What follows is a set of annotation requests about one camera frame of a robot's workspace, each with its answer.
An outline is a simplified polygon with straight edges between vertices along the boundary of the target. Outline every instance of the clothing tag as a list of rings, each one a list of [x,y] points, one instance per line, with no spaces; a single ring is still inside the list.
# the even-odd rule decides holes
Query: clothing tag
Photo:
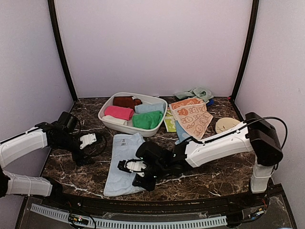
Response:
[[[125,146],[126,144],[127,144],[126,139],[122,139],[122,140],[121,140],[121,146]]]

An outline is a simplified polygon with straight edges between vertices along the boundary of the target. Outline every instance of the round beige mat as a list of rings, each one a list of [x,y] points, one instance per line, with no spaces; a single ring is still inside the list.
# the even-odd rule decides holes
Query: round beige mat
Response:
[[[217,121],[215,125],[215,131],[216,133],[221,133],[223,131],[226,131],[228,129],[233,128],[237,124],[239,124],[240,121],[233,119],[233,118],[221,118]]]

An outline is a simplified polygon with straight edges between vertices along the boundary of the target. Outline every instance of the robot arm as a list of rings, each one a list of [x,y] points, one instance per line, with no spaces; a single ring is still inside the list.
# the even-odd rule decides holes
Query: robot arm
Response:
[[[28,177],[3,171],[16,159],[47,146],[71,152],[78,166],[93,164],[94,161],[83,149],[97,141],[95,134],[79,136],[71,134],[78,120],[63,112],[52,124],[40,123],[30,130],[0,142],[0,197],[8,194],[49,196],[52,184],[42,177]]]
[[[182,142],[172,152],[155,143],[145,142],[136,152],[140,160],[121,161],[118,168],[137,173],[132,184],[151,191],[154,190],[156,180],[167,175],[179,175],[222,157],[254,151],[256,160],[251,191],[263,193],[283,153],[275,128],[265,120],[255,121],[259,118],[255,113],[248,113],[246,121],[234,128],[201,141],[193,139]]]

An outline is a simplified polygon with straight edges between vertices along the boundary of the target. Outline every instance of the marble table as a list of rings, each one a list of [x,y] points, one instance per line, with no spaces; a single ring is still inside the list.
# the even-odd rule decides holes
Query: marble table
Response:
[[[79,99],[71,111],[73,115],[80,119],[83,133],[102,133],[107,138],[107,147],[101,155],[94,158],[95,164],[77,167],[68,151],[56,149],[50,153],[42,175],[59,181],[63,185],[65,193],[92,198],[107,198],[103,196],[103,189],[110,167],[112,138],[119,133],[105,127],[98,119],[98,112],[107,99]],[[169,104],[176,102],[173,97],[164,97],[163,99]],[[204,138],[216,134],[215,123],[218,119],[222,117],[238,119],[227,98],[217,97],[214,100],[215,103],[207,108],[208,112],[214,117],[203,136]],[[177,139],[176,133],[166,132],[164,124],[161,125],[155,136],[145,138],[145,140],[154,141],[168,149],[174,147]],[[102,144],[95,144],[86,147],[85,150],[87,153],[96,153],[101,148]],[[134,201],[195,200],[246,192],[254,161],[254,152],[227,156],[184,173],[181,177],[161,180],[152,192],[144,191],[109,199]]]

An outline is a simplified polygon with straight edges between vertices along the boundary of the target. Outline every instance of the blue cloth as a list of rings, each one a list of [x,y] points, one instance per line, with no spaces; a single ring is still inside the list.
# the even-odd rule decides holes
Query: blue cloth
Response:
[[[176,121],[176,132],[179,138],[179,140],[175,142],[176,145],[190,137],[190,135],[180,126],[178,121]]]
[[[118,169],[119,161],[137,158],[135,153],[143,142],[143,137],[139,133],[134,135],[119,134],[113,137],[111,164],[104,196],[117,197],[145,190],[142,187],[132,185],[135,173],[126,173]]]
[[[165,103],[158,103],[158,104],[141,104],[134,107],[134,111],[137,114],[148,113],[151,111],[161,111],[164,114],[166,109]]]
[[[213,105],[214,104],[214,99],[210,99],[210,101],[205,104],[206,106],[210,106],[210,105]]]

